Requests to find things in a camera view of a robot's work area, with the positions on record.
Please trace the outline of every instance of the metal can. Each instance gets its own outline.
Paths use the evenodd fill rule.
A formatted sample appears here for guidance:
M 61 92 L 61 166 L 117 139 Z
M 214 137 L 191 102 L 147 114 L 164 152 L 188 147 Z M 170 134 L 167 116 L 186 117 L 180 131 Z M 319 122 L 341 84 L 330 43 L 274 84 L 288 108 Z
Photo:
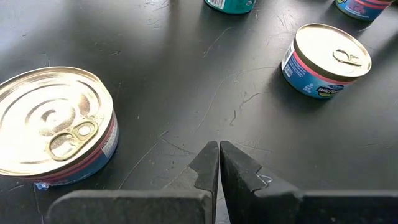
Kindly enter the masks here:
M 221 12 L 244 14 L 253 9 L 256 0 L 205 0 L 205 2 Z
M 118 143 L 111 95 L 78 68 L 41 68 L 5 81 L 0 114 L 0 174 L 31 180 L 38 189 L 94 174 Z
M 307 24 L 296 33 L 282 59 L 286 80 L 301 93 L 331 98 L 372 65 L 365 47 L 335 27 Z
M 365 21 L 373 21 L 395 0 L 335 0 L 343 13 Z

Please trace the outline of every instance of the barcode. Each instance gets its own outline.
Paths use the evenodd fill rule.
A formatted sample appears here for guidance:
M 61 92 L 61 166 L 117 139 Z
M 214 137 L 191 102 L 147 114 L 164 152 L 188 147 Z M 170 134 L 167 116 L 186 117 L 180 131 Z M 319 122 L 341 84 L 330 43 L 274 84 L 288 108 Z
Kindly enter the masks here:
M 282 69 L 285 68 L 287 62 L 289 61 L 290 56 L 292 56 L 292 54 L 293 54 L 293 51 L 294 51 L 294 46 L 293 46 L 293 43 L 292 43 L 289 46 L 289 48 L 287 49 L 284 58 L 282 59 L 282 63 L 281 63 Z
M 286 73 L 286 75 L 287 75 L 289 78 L 292 76 L 293 71 L 292 71 L 292 69 L 290 68 L 289 65 L 286 65 L 286 67 L 285 67 L 285 73 Z
M 209 3 L 219 9 L 224 9 L 225 0 L 208 0 Z
M 284 58 L 285 62 L 289 59 L 291 53 L 292 53 L 292 48 L 289 47 L 289 49 L 287 49 L 286 54 L 285 54 L 285 58 Z

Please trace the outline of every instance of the black table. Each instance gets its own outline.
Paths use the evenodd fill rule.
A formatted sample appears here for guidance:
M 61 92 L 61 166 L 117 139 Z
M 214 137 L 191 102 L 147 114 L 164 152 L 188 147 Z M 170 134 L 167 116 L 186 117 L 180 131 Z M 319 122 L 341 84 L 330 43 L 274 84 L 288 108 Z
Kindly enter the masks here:
M 91 71 L 120 127 L 111 161 L 82 182 L 38 191 L 0 177 L 0 223 L 41 223 L 73 190 L 161 189 L 211 140 L 235 143 L 303 189 L 398 187 L 397 6 L 368 29 L 331 0 L 258 0 L 240 16 L 202 0 L 3 0 L 0 21 L 0 81 L 46 66 Z M 279 67 L 311 22 L 349 32 L 373 59 L 332 100 L 297 92 Z

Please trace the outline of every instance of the teal can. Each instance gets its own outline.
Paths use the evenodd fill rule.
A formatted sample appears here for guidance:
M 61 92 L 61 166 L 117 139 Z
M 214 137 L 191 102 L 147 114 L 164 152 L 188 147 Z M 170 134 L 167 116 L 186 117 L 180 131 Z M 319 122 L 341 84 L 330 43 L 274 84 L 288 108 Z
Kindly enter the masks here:
M 207 5 L 228 14 L 244 14 L 250 12 L 256 0 L 205 0 Z

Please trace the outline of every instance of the can label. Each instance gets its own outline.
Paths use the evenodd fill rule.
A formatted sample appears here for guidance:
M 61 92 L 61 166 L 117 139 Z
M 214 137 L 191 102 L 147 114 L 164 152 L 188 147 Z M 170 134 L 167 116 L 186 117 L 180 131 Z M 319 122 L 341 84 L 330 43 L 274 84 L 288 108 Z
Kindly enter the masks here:
M 210 6 L 230 14 L 243 14 L 253 9 L 255 0 L 205 0 Z
M 50 186 L 72 184 L 95 174 L 105 166 L 118 145 L 119 128 L 115 115 L 113 115 L 111 124 L 108 136 L 101 144 L 100 150 L 93 151 L 90 158 L 87 158 L 81 164 L 77 164 L 76 167 L 72 167 L 71 170 L 65 170 L 60 172 L 59 175 L 36 182 L 36 187 L 39 190 L 47 190 Z
M 325 78 L 308 67 L 297 55 L 293 43 L 282 60 L 286 80 L 301 93 L 314 98 L 331 98 L 352 82 L 339 82 Z
M 357 18 L 373 21 L 391 2 L 378 0 L 336 0 L 336 5 L 343 12 Z

